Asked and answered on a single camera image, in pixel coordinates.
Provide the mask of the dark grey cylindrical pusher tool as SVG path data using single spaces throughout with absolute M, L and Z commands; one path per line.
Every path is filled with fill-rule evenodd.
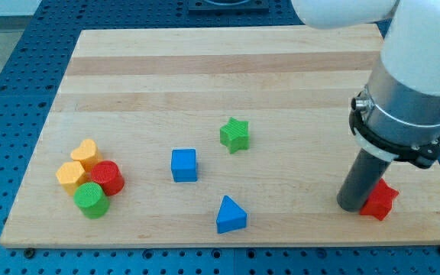
M 390 162 L 360 149 L 345 181 L 338 191 L 337 203 L 348 212 L 358 212 L 376 187 Z

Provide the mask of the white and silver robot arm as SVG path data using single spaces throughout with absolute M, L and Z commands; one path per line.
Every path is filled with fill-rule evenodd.
M 392 162 L 427 169 L 440 157 L 440 1 L 295 0 L 293 8 L 318 29 L 391 21 L 367 84 L 351 100 L 360 152 L 337 201 L 356 212 Z

